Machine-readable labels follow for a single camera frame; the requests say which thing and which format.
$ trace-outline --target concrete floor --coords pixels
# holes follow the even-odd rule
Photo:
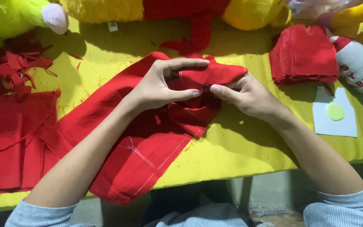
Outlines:
[[[363,178],[363,164],[353,166]],[[249,226],[302,227],[304,224],[300,213],[306,205],[317,201],[310,181],[300,170],[232,179],[228,183],[234,204],[240,208],[242,217]],[[82,200],[71,221],[85,223],[90,227],[139,226],[141,215],[149,201],[148,193],[127,207],[109,204],[97,198]],[[0,226],[3,226],[9,214],[10,212],[0,213]]]

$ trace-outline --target white paper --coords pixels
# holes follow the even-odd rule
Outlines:
[[[109,21],[107,23],[107,25],[108,25],[108,30],[111,31],[111,32],[114,32],[114,31],[118,30],[117,21]]]
[[[333,121],[327,115],[329,103],[336,103],[344,109],[345,116],[340,121]],[[317,87],[313,102],[313,120],[315,132],[322,135],[356,137],[355,111],[345,94],[344,88],[337,88],[335,96],[329,96],[324,87]]]

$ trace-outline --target yellow table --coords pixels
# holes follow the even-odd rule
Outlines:
[[[160,43],[189,36],[189,22],[182,19],[127,22],[119,31],[109,32],[107,24],[78,24],[70,18],[66,36],[38,28],[43,45],[54,47],[46,55],[56,58],[51,71],[31,69],[37,90],[60,88],[58,118],[63,117],[99,86],[118,72],[157,51]],[[312,102],[316,84],[278,88],[271,80],[268,52],[276,34],[269,28],[240,31],[216,18],[211,42],[202,53],[213,54],[219,63],[248,68],[283,104],[314,129]],[[170,57],[177,53],[164,49]],[[82,56],[75,59],[68,54]],[[347,96],[355,108],[358,138],[321,136],[348,161],[363,161],[363,95],[347,86]],[[282,138],[265,122],[223,103],[222,110],[199,140],[191,141],[159,179],[154,188],[184,185],[211,179],[246,177],[297,168],[295,158]],[[12,209],[28,192],[0,194],[0,211]]]

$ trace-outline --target yellow circle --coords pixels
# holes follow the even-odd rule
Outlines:
[[[326,110],[327,110],[327,115],[333,121],[342,120],[345,116],[344,109],[336,103],[329,103],[326,107]]]

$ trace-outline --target green plush toy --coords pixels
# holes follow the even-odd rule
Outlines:
[[[64,34],[68,30],[68,16],[61,5],[48,0],[0,0],[0,47],[4,39],[16,37],[35,26]]]

